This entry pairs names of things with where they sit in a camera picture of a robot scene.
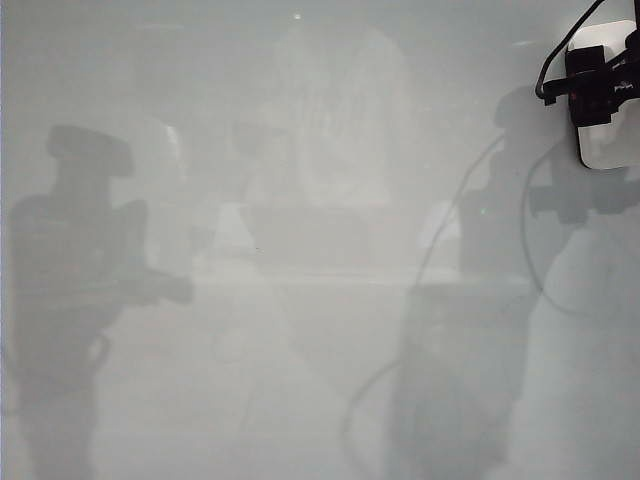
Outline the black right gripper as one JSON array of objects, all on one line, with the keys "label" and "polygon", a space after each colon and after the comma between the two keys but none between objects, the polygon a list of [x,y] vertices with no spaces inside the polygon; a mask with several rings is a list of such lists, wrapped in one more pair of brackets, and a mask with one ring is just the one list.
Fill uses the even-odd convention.
[{"label": "black right gripper", "polygon": [[610,70],[605,65],[603,46],[568,51],[565,67],[567,78],[543,84],[543,98],[551,104],[558,96],[568,95],[569,112],[575,126],[609,124],[613,106],[639,98],[639,70]]}]

